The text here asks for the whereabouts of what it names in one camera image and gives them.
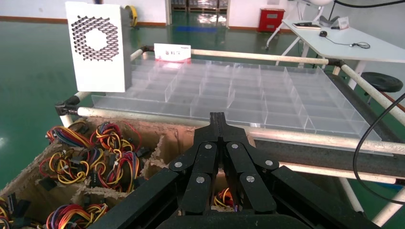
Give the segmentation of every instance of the transparent bin grid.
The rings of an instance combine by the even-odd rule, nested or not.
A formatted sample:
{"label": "transparent bin grid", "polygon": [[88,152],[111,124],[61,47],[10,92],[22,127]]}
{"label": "transparent bin grid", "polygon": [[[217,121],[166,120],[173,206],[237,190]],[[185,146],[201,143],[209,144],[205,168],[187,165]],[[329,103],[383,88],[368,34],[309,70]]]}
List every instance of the transparent bin grid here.
{"label": "transparent bin grid", "polygon": [[[93,95],[95,107],[199,120],[225,112],[230,124],[354,138],[369,127],[320,68],[149,56],[132,69],[132,87]],[[381,140],[374,131],[367,139]]]}

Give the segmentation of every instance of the blue mat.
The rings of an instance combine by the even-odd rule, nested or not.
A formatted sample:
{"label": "blue mat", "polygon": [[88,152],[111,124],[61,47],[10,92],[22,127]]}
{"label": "blue mat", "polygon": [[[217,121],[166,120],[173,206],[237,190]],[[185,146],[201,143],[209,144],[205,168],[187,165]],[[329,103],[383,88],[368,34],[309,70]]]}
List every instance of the blue mat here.
{"label": "blue mat", "polygon": [[215,27],[176,26],[177,32],[217,32]]}

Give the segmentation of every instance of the white label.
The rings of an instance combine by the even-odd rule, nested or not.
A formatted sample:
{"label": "white label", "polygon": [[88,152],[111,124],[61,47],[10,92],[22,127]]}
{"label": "white label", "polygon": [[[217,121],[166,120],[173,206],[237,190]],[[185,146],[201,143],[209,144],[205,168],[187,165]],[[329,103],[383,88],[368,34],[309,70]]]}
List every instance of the white label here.
{"label": "white label", "polygon": [[191,46],[180,44],[155,44],[155,59],[179,62],[191,58]]}
{"label": "white label", "polygon": [[349,27],[349,17],[338,18],[339,29],[344,30]]}

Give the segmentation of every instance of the red cabinet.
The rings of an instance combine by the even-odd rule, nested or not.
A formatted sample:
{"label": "red cabinet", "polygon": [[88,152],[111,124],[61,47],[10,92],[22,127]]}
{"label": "red cabinet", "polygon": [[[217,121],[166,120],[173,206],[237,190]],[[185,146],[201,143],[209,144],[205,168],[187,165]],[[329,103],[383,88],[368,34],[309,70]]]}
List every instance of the red cabinet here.
{"label": "red cabinet", "polygon": [[260,23],[257,31],[274,32],[283,20],[283,9],[260,9]]}

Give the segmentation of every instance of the perforated vent panel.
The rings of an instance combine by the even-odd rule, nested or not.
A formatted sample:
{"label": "perforated vent panel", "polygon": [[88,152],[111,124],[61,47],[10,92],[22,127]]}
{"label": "perforated vent panel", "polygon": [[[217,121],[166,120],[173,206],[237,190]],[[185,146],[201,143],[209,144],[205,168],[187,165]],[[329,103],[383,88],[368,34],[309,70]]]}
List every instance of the perforated vent panel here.
{"label": "perforated vent panel", "polygon": [[[112,61],[118,52],[118,30],[117,26],[109,22],[110,18],[80,17],[71,24],[75,52],[83,56],[83,60],[104,60]],[[106,35],[107,44],[99,50],[90,47],[86,42],[86,34],[97,29]]]}

